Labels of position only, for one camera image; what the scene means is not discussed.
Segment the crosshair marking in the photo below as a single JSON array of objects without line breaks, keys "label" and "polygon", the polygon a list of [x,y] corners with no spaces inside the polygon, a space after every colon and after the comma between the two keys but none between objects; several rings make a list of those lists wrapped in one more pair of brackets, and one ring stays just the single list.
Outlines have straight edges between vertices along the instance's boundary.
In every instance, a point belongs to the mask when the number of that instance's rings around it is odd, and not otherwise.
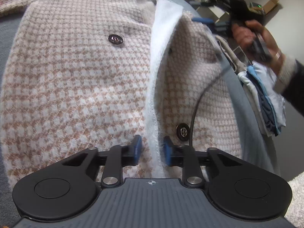
[{"label": "crosshair marking", "polygon": [[154,180],[150,180],[150,181],[148,181],[147,183],[150,184],[150,185],[153,185],[153,184],[156,184],[157,182],[154,181]]}]

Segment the black circular pad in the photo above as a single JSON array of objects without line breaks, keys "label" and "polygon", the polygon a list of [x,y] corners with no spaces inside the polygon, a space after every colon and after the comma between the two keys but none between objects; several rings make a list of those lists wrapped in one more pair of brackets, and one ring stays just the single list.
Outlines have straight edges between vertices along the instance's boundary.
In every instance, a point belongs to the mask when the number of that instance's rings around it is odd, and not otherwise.
[{"label": "black circular pad", "polygon": [[255,166],[221,169],[208,187],[212,203],[225,213],[249,220],[284,215],[292,192],[281,177]]},{"label": "black circular pad", "polygon": [[37,195],[46,199],[55,199],[64,196],[70,190],[70,184],[60,178],[42,180],[35,186]]},{"label": "black circular pad", "polygon": [[22,214],[51,221],[79,214],[95,200],[96,194],[96,184],[85,171],[56,163],[18,181],[13,200]]},{"label": "black circular pad", "polygon": [[268,183],[257,178],[245,178],[234,185],[235,190],[242,196],[248,198],[262,198],[270,191]]}]

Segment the person's finger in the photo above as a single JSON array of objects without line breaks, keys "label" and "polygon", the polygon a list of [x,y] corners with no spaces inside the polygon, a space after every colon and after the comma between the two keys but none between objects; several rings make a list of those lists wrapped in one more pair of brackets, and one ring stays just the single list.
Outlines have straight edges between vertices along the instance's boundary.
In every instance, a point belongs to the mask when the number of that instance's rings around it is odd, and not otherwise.
[{"label": "person's finger", "polygon": [[238,44],[243,50],[247,50],[247,48],[252,45],[253,37],[245,37]]},{"label": "person's finger", "polygon": [[255,37],[255,34],[250,31],[248,28],[244,28],[243,30],[237,30],[234,34],[233,37],[237,40],[240,38],[245,38],[245,37]]},{"label": "person's finger", "polygon": [[264,31],[264,27],[256,20],[246,21],[245,24],[247,27],[256,32],[262,33]]},{"label": "person's finger", "polygon": [[238,24],[232,24],[232,26],[231,26],[232,32],[235,31],[235,30],[237,30],[239,27],[240,26]]},{"label": "person's finger", "polygon": [[235,39],[238,38],[240,35],[244,35],[244,36],[255,35],[249,28],[246,27],[238,27],[237,29],[232,31],[232,33]]}]

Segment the gray ribbed plate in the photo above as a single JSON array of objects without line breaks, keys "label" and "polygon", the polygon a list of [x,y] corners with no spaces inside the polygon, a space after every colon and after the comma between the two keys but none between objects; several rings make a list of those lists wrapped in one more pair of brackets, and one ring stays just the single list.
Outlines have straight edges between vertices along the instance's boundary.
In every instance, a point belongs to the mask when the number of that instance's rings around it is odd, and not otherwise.
[{"label": "gray ribbed plate", "polygon": [[39,223],[21,219],[15,228],[292,228],[279,217],[265,222],[233,219],[214,208],[203,191],[183,187],[178,179],[127,178],[101,191],[85,212],[69,220]]}]

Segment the white sleeve cuff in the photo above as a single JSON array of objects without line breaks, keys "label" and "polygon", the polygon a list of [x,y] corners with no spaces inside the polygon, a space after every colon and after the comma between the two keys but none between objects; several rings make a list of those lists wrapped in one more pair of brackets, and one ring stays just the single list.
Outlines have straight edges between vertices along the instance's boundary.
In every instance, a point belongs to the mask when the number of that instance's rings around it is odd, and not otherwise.
[{"label": "white sleeve cuff", "polygon": [[285,61],[283,62],[281,71],[277,77],[277,81],[273,90],[276,93],[282,94],[284,90],[288,87],[293,75],[297,70],[297,64],[294,58],[286,56]]}]

